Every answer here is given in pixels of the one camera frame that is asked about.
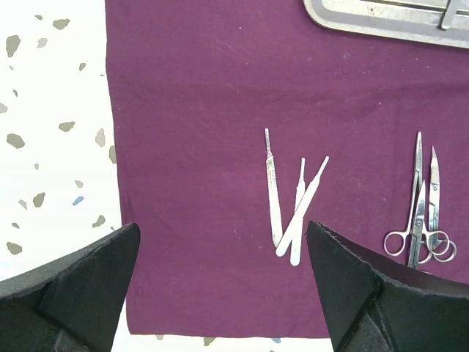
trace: stainless steel tray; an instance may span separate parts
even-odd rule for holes
[[[320,26],[469,48],[469,0],[304,0]]]

